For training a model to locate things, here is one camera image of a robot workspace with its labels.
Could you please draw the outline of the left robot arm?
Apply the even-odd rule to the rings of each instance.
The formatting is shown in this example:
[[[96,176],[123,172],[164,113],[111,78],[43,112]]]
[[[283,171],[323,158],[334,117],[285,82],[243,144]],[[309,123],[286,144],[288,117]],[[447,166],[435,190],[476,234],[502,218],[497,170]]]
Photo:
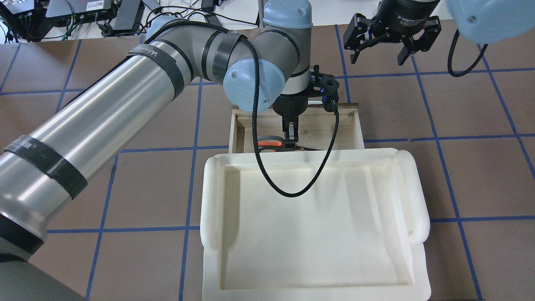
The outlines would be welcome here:
[[[268,0],[265,28],[249,40],[212,23],[158,17],[145,42],[48,122],[1,154],[2,301],[83,301],[84,297],[29,263],[47,226],[94,175],[196,77],[221,84],[226,97],[252,114],[260,170],[282,196],[260,159],[258,114],[282,116],[285,141],[298,141],[298,117],[327,83],[310,67],[312,6],[307,0]]]

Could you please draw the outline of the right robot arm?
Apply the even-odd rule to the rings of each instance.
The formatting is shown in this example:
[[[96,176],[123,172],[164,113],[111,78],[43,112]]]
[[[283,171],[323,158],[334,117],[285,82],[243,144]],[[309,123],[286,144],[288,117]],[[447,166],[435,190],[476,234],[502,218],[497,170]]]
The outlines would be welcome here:
[[[343,36],[351,63],[359,54],[379,43],[402,43],[397,63],[433,46],[441,32],[440,18],[433,15],[437,0],[382,0],[376,15],[368,19],[353,15]],[[463,36],[488,46],[523,34],[534,27],[533,0],[448,0],[447,9],[457,25],[454,40]]]

